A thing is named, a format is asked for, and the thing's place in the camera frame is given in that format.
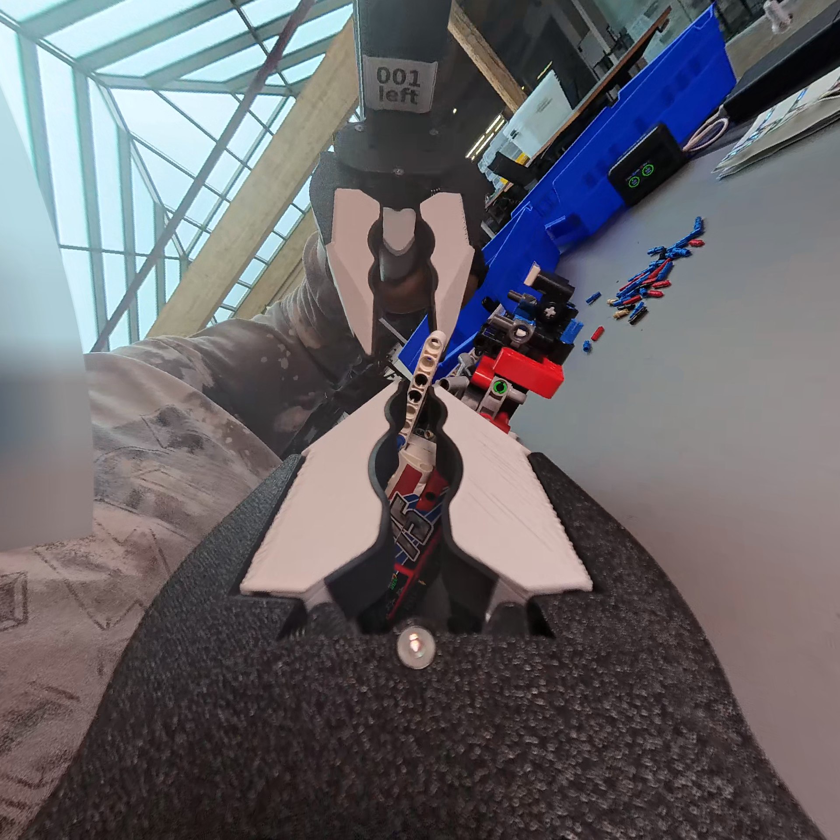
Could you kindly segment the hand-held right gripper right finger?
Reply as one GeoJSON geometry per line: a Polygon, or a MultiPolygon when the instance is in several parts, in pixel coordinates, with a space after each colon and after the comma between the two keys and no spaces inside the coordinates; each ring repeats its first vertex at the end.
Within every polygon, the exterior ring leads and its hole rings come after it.
{"type": "Polygon", "coordinates": [[[429,416],[448,484],[440,571],[451,604],[482,627],[500,605],[592,592],[530,452],[437,385],[429,416]]]}

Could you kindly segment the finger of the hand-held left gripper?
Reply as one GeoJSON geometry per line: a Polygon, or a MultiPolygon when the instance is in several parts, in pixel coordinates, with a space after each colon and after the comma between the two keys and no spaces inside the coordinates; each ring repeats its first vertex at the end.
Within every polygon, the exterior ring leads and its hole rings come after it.
{"type": "Polygon", "coordinates": [[[438,192],[421,203],[420,213],[433,240],[427,261],[433,286],[428,327],[431,332],[453,332],[475,255],[469,243],[462,196],[438,192]]]}
{"type": "Polygon", "coordinates": [[[369,242],[381,219],[381,206],[360,190],[339,188],[332,208],[329,268],[344,314],[365,355],[373,353],[375,297],[370,275],[375,254],[369,242]]]}

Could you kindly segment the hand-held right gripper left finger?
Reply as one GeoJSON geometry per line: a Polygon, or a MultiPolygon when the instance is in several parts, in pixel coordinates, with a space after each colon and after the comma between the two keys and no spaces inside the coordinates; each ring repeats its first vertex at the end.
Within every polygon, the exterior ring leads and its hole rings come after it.
{"type": "Polygon", "coordinates": [[[391,383],[303,451],[241,595],[330,602],[351,621],[382,599],[394,565],[385,487],[402,426],[403,385],[391,383]]]}

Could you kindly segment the white brick beam with holes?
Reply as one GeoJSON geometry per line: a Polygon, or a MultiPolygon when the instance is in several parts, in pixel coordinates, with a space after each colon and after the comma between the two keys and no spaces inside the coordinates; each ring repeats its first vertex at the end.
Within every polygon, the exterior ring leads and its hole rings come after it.
{"type": "Polygon", "coordinates": [[[424,342],[406,393],[405,423],[400,432],[403,445],[407,445],[414,434],[415,426],[424,408],[427,391],[445,353],[447,343],[448,334],[442,330],[430,332],[424,342]]]}

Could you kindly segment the toy brick race car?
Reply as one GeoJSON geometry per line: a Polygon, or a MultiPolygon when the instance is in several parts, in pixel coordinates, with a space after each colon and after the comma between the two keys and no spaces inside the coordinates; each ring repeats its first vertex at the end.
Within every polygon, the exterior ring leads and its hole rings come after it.
{"type": "MultiPolygon", "coordinates": [[[[563,382],[562,362],[581,329],[570,304],[574,289],[560,276],[533,264],[507,301],[482,301],[489,316],[455,359],[441,354],[447,376],[442,390],[476,411],[502,433],[530,393],[551,398],[563,382]]],[[[443,516],[450,497],[446,477],[434,465],[437,437],[420,410],[411,435],[399,437],[400,462],[385,494],[390,504],[394,565],[387,590],[360,614],[365,632],[380,632],[408,617],[439,577],[445,560],[443,516]]]]}

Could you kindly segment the pile of small brick pins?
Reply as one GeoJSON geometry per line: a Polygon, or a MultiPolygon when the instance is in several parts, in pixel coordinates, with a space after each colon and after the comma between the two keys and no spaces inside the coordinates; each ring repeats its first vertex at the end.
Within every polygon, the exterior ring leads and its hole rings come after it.
{"type": "Polygon", "coordinates": [[[620,287],[614,289],[611,297],[604,298],[598,292],[590,295],[587,306],[603,299],[611,316],[631,326],[638,325],[649,312],[649,302],[660,299],[671,287],[671,273],[676,262],[691,257],[695,250],[705,246],[706,219],[697,216],[687,235],[670,246],[657,246],[647,252],[650,262],[636,275],[631,276],[620,287]]]}

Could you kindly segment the person's left forearm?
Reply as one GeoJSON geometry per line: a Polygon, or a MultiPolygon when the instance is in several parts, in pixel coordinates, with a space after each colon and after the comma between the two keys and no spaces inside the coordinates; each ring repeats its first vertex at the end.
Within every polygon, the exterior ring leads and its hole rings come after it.
{"type": "Polygon", "coordinates": [[[85,354],[91,420],[186,421],[188,448],[207,435],[260,468],[309,446],[331,415],[352,414],[390,382],[350,330],[317,234],[302,267],[301,284],[252,319],[85,354]]]}

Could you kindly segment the grey desk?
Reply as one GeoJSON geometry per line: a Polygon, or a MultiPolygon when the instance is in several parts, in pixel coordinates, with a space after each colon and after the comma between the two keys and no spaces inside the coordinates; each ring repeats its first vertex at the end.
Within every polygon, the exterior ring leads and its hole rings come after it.
{"type": "Polygon", "coordinates": [[[838,838],[838,125],[745,171],[690,162],[565,255],[575,300],[706,219],[635,326],[601,299],[550,401],[516,415],[622,523],[706,631],[764,751],[838,838]]]}

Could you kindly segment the open blue plastic bin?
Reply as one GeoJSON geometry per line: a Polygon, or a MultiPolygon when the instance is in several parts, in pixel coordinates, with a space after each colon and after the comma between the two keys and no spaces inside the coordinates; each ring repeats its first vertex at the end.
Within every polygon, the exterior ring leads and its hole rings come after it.
{"type": "Polygon", "coordinates": [[[511,305],[510,291],[530,293],[527,279],[532,268],[555,271],[561,253],[576,241],[581,231],[578,214],[561,213],[555,207],[549,215],[541,216],[537,206],[527,203],[484,248],[486,277],[458,315],[446,353],[437,366],[436,380],[451,372],[458,356],[471,349],[477,332],[490,316],[483,301],[488,298],[497,305],[511,305]]]}

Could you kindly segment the person's torso in grey sweatshirt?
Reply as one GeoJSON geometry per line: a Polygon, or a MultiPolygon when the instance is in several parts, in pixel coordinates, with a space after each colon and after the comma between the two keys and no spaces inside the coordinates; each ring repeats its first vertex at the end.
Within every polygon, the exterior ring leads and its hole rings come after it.
{"type": "Polygon", "coordinates": [[[2,838],[54,790],[162,585],[280,462],[190,386],[90,396],[91,533],[2,553],[2,838]]]}

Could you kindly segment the black power bank with display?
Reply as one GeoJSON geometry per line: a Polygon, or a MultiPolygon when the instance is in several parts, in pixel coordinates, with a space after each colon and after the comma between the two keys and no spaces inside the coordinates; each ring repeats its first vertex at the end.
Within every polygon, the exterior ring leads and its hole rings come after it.
{"type": "Polygon", "coordinates": [[[624,205],[634,207],[665,184],[688,161],[687,153],[663,124],[656,124],[607,173],[624,205]]]}

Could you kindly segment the long blue plastic bin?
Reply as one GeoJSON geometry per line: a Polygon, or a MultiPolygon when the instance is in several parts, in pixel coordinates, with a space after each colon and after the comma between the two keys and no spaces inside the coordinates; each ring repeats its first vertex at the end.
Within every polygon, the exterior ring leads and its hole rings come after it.
{"type": "Polygon", "coordinates": [[[539,230],[563,252],[668,178],[662,154],[628,163],[631,149],[664,126],[682,147],[736,84],[713,3],[619,91],[513,211],[512,238],[539,230]]]}

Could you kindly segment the stack of paper booklets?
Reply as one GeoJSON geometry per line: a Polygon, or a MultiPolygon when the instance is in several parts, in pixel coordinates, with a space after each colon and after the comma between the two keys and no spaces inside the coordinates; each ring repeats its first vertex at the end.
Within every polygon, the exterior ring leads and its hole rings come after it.
{"type": "Polygon", "coordinates": [[[839,77],[829,74],[760,115],[712,173],[734,175],[838,120],[839,77]]]}

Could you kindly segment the black flat box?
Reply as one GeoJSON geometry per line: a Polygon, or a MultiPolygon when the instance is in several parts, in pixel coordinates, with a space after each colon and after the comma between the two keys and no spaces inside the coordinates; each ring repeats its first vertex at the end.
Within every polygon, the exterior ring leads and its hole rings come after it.
{"type": "Polygon", "coordinates": [[[838,68],[838,39],[814,38],[796,48],[778,48],[751,68],[727,96],[723,111],[741,124],[838,68]]]}

